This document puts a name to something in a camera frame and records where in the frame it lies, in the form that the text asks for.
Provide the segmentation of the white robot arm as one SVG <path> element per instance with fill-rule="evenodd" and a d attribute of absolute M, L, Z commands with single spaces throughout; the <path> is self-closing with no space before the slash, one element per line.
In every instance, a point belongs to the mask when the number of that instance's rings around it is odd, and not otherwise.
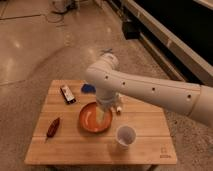
<path fill-rule="evenodd" d="M 111 53 L 90 65 L 86 81 L 96 89 L 103 110 L 117 104 L 117 94 L 165 108 L 213 129 L 213 87 L 181 81 L 126 74 L 117 70 L 119 61 Z"/>

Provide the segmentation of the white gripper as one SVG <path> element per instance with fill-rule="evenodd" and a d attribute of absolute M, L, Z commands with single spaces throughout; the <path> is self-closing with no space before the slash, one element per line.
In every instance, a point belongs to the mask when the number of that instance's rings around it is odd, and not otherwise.
<path fill-rule="evenodd" d="M 97 108 L 95 110 L 96 113 L 96 126 L 100 130 L 105 129 L 105 112 L 111 108 L 116 108 L 117 107 L 117 99 L 112 98 L 112 99 L 96 99 L 97 104 L 100 108 Z"/>

